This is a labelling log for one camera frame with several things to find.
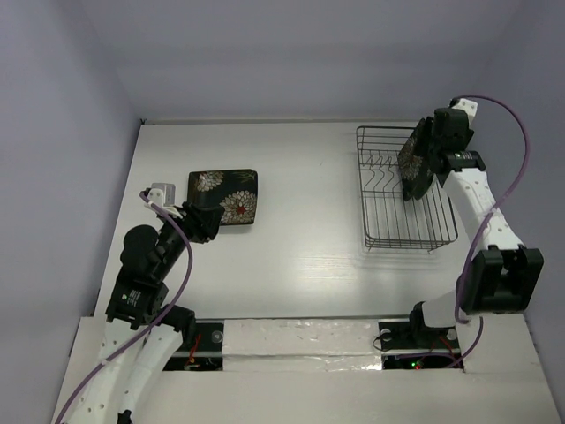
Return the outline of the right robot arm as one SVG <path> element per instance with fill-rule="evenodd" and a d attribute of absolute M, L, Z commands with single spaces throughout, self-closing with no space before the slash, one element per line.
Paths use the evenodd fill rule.
<path fill-rule="evenodd" d="M 463 269 L 452 291 L 411 310 L 408 339 L 427 347 L 456 325 L 486 314 L 520 314 L 529 306 L 544 265 L 511 229 L 501 206 L 516 189 L 495 197 L 481 155 L 468 148 L 477 97 L 456 97 L 419 120 L 397 157 L 403 199 L 420 200 L 433 184 L 455 205 L 469 238 Z"/>

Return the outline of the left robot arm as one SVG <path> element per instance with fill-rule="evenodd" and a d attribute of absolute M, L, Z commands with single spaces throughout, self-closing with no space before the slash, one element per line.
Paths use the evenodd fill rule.
<path fill-rule="evenodd" d="M 66 400 L 57 423 L 137 422 L 171 355 L 195 343 L 195 313 L 177 305 L 188 282 L 167 300 L 165 278 L 181 254 L 192 253 L 192 244 L 215 238 L 224 209 L 190 202 L 166 207 L 149 194 L 140 197 L 162 227 L 138 225 L 124 236 L 97 363 Z"/>

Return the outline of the wire dish rack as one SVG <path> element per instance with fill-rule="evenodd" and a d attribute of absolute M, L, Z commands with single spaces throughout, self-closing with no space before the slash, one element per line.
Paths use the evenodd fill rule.
<path fill-rule="evenodd" d="M 368 250 L 431 252 L 458 238 L 448 196 L 434 182 L 420 200 L 406 201 L 397 156 L 412 129 L 361 125 L 356 129 L 364 245 Z"/>

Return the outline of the black floral square plate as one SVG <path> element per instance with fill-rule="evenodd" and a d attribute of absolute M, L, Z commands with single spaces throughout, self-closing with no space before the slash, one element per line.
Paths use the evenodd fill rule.
<path fill-rule="evenodd" d="M 187 200 L 200 208 L 221 206 L 223 226 L 251 225 L 259 191 L 256 170 L 204 170 L 188 175 Z"/>

